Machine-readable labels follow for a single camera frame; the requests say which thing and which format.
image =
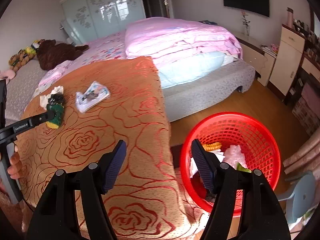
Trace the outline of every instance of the drawer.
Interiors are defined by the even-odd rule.
[[[254,69],[261,74],[261,69],[266,61],[265,57],[246,45],[241,44],[241,47],[243,49],[243,60],[253,66]]]
[[[312,74],[320,82],[320,70],[318,70],[307,58],[303,59],[302,68],[307,71],[308,74]]]
[[[305,39],[282,27],[281,40],[303,53]]]

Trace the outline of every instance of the rose pattern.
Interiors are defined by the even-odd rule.
[[[200,212],[187,211],[180,195],[156,73],[150,58],[112,60],[76,69],[53,85],[65,89],[63,125],[53,131],[42,124],[18,140],[26,175],[21,186],[31,205],[36,206],[58,169],[79,171],[124,139],[126,159],[114,188],[102,196],[116,234],[133,239],[173,239],[187,237],[201,227]],[[111,96],[80,114],[71,95],[94,80],[108,84]],[[41,112],[39,99],[34,98],[22,118]],[[79,193],[76,208],[80,230],[85,232]]]

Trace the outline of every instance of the bolt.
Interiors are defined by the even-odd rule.
[[[257,176],[260,176],[262,174],[262,172],[258,169],[255,169],[253,173],[256,174]]]
[[[229,168],[228,163],[220,163],[220,168],[226,170],[227,168]]]
[[[90,169],[90,170],[94,170],[96,167],[98,167],[98,164],[97,164],[97,163],[90,163],[90,164],[89,164],[89,169]]]
[[[57,170],[56,175],[61,176],[64,173],[64,170]]]

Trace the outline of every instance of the red plastic basket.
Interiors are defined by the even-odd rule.
[[[211,115],[198,123],[188,134],[183,144],[180,157],[181,177],[189,195],[202,209],[211,212],[213,204],[204,200],[206,190],[200,178],[190,179],[191,142],[199,139],[202,144],[219,141],[222,151],[230,145],[240,145],[241,152],[250,170],[260,169],[272,189],[280,176],[280,152],[269,130],[254,118],[235,112]],[[234,217],[241,214],[242,191],[237,191]]]

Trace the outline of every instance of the sliding wardrobe door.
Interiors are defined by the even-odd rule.
[[[62,8],[66,21],[81,43],[97,39],[86,0],[66,0]]]
[[[113,0],[118,12],[118,22],[120,30],[140,19],[144,19],[145,13],[141,0]]]
[[[113,0],[87,0],[99,38],[119,31],[116,3]]]

